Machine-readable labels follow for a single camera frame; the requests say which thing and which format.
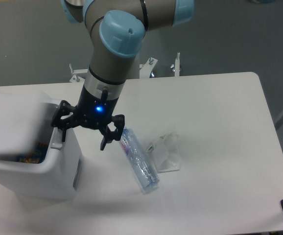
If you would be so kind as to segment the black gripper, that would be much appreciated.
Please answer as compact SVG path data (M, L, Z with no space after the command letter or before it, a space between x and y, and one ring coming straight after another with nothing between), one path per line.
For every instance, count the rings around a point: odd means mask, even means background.
M51 121L52 127L62 131L61 141L65 142L68 129L80 125L93 130L99 128L103 135L100 150L104 150L106 144L113 140L119 141L125 126L125 116L112 116L118 98L110 99L109 95L106 88L98 91L96 96L83 86L76 106L72 106L66 100L61 100ZM115 126L114 131L111 131L108 126L111 122Z

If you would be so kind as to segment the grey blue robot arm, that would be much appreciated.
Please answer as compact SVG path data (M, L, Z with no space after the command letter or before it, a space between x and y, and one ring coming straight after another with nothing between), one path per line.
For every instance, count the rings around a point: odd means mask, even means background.
M63 0L72 23L84 23L94 47L76 106L60 102L51 125L62 132L81 126L98 130L101 149L121 138L124 115L113 111L150 30L188 22L194 13L192 0Z

